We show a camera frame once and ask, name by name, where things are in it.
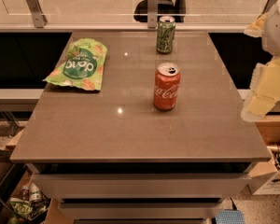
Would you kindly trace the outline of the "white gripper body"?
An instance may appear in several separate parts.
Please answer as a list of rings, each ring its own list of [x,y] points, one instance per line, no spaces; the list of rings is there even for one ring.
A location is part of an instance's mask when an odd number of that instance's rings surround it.
[[[262,48],[280,57],[280,15],[269,12],[262,33]]]

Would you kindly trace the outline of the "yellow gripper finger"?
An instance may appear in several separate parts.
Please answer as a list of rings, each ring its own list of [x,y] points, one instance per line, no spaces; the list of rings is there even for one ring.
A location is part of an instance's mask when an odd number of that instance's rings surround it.
[[[244,34],[251,37],[261,37],[266,18],[267,13],[264,13],[244,29]]]
[[[258,63],[253,71],[250,91],[241,118],[247,122],[262,119],[280,101],[280,58]]]

